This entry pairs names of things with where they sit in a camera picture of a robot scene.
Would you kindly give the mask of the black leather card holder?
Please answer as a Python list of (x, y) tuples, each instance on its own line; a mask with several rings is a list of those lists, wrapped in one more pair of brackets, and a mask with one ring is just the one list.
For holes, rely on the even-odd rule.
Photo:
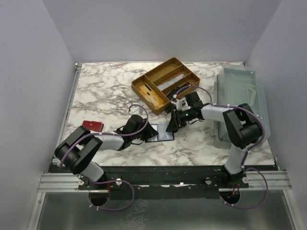
[(175, 140), (173, 132), (166, 132), (168, 123), (163, 124), (153, 124), (152, 127), (158, 132), (158, 135), (147, 139), (146, 143), (151, 142), (163, 142), (163, 141), (173, 141)]

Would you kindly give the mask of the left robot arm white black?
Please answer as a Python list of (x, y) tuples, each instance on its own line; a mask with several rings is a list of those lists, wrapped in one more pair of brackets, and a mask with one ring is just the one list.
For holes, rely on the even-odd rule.
[(93, 161), (95, 154), (103, 150), (124, 150), (134, 140), (146, 141), (158, 132), (140, 115), (132, 115), (126, 124), (113, 133), (95, 133), (83, 126), (73, 131), (55, 149), (54, 155), (72, 174), (82, 175), (98, 182), (105, 171)]

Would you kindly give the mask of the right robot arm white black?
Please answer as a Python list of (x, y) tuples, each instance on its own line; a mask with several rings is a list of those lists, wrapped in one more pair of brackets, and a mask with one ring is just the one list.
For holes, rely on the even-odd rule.
[(191, 120), (214, 120), (224, 123), (231, 141), (228, 160), (222, 167), (225, 180), (233, 180), (244, 170), (244, 163), (250, 149), (264, 140), (265, 128), (246, 103), (238, 106), (204, 104), (197, 92), (185, 96), (188, 110), (182, 110), (182, 102), (174, 95), (171, 119), (166, 132), (177, 132)]

